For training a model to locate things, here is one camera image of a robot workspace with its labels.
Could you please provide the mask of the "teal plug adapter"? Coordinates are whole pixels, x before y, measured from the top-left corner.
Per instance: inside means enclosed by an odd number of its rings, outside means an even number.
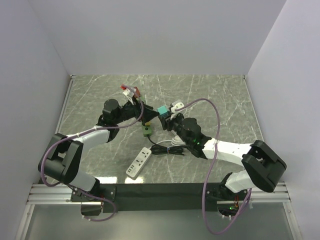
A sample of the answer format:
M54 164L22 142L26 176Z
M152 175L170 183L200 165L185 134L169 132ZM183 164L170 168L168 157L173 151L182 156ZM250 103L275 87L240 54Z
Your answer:
M170 111L165 105L158 107L156 110L159 113L158 115L159 118L166 118L167 116L170 115Z

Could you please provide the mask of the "green power strip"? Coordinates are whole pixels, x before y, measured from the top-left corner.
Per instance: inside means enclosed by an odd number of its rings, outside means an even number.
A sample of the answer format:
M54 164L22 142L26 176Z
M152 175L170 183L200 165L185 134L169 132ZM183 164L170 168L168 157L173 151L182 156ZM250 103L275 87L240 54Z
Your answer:
M143 110L143 116L142 116L142 120L141 120L141 130L142 130L142 134L144 137L147 137L148 135L152 135L152 128L151 128L151 124L150 126L146 125L146 121L144 121L145 117L146 117L146 113L147 113L147 109L145 107L145 105L147 104L147 101L144 97L141 97L141 100L143 101L143 105L144 105L144 110Z

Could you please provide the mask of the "white power strip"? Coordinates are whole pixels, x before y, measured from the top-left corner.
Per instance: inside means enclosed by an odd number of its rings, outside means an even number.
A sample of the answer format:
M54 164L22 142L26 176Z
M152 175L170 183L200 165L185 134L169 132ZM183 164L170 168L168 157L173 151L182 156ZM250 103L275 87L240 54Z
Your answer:
M150 159L152 155L152 151L147 148L143 147L135 159L132 161L130 166L126 170L126 174L129 178L135 180L138 175L140 174L141 170Z

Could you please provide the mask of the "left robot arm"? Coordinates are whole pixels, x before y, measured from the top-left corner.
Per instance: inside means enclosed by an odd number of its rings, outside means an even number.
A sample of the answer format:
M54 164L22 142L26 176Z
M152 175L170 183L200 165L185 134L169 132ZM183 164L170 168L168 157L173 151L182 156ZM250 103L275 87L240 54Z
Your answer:
M100 181L80 171L82 156L91 148L111 142L120 130L119 124L135 119L143 124L159 116L159 112L144 102L132 98L123 106L116 99L105 101L102 114L97 124L75 135L56 133L38 164L42 182L51 177L58 183L82 190L82 195L88 201L94 201L101 196Z

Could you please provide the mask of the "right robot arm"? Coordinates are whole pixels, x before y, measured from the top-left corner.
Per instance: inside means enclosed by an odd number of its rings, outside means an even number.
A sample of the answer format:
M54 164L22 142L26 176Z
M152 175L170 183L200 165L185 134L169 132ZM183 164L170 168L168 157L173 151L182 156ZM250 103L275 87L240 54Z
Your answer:
M202 133L195 118L160 115L164 130L174 131L192 155L201 159L223 160L244 169L228 173L218 184L214 196L230 200L236 194L257 187L272 193L287 169L287 164L262 140L252 144L219 141Z

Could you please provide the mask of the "red plug adapter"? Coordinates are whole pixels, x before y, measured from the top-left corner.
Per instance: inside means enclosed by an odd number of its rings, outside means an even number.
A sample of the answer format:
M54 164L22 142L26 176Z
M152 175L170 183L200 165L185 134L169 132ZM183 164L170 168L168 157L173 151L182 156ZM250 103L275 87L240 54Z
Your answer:
M136 86L134 87L134 91L139 97L141 96L140 91Z

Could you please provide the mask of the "black base beam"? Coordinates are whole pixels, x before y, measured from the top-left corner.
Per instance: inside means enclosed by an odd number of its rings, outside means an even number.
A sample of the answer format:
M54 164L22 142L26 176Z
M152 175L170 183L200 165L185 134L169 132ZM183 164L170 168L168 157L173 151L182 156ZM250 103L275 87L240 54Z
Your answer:
M203 187L203 183L105 183L98 196L110 200L118 211L200 210ZM246 195L246 190L233 193L220 183L208 183L205 210L216 212L219 201L234 204Z

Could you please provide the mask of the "aluminium frame rail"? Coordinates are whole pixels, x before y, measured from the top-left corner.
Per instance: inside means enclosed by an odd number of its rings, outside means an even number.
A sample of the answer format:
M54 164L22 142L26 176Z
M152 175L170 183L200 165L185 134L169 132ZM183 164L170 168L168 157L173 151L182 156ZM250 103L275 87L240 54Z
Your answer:
M72 202L72 190L65 185L47 187L44 184L33 184L26 204L27 205L80 205L81 202ZM286 184L279 183L272 193L253 188L250 196L251 203L290 203L291 198Z

